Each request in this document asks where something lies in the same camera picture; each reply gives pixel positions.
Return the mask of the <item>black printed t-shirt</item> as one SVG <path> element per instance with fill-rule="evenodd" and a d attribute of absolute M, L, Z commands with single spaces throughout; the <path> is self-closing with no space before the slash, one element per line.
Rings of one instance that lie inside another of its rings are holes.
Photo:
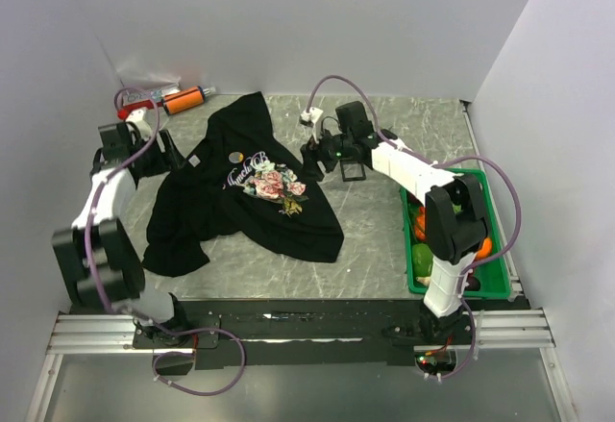
<path fill-rule="evenodd" d="M 232 152 L 242 153 L 243 162 L 231 163 Z M 309 262 L 335 262 L 344 241 L 321 187 L 275 139 L 259 92 L 215 112 L 185 165 L 164 178 L 142 264 L 154 274 L 180 277 L 209 263 L 202 242 L 236 233 Z"/>

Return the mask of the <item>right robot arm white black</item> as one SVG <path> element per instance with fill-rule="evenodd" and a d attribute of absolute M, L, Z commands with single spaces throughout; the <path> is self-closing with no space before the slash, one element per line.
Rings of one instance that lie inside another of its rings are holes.
<path fill-rule="evenodd" d="M 420 324 L 422 337 L 441 343 L 454 330 L 451 314 L 461 307 L 468 267 L 489 236 L 488 212 L 480 181 L 420 160 L 389 130 L 377 131 L 356 101 L 335 110 L 340 133 L 325 129 L 324 112 L 309 108 L 300 123 L 310 127 L 302 145 L 302 170 L 320 182 L 337 166 L 358 163 L 396 182 L 425 208 L 424 235 L 433 255 L 424 304 L 430 313 Z"/>

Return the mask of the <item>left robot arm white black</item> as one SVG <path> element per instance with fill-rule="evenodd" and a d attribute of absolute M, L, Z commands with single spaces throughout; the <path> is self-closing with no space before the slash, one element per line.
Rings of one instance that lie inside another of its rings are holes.
<path fill-rule="evenodd" d="M 89 173 L 90 191 L 80 214 L 51 244 L 77 311 L 129 314 L 138 336 L 165 347 L 188 341 L 190 324 L 177 297 L 145 280 L 141 260 L 121 217 L 141 179 L 179 169 L 185 158 L 165 129 L 134 121 L 99 129 L 101 146 Z"/>

